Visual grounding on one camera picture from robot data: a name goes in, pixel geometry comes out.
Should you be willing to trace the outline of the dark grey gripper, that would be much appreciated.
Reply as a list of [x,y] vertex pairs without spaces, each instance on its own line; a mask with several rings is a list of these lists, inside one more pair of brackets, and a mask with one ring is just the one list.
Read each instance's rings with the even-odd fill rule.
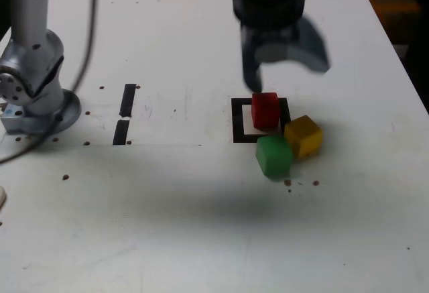
[[[298,62],[314,72],[325,73],[330,60],[323,37],[307,17],[290,27],[261,31],[240,25],[243,80],[251,92],[261,92],[260,63]],[[254,39],[256,50],[249,46]]]

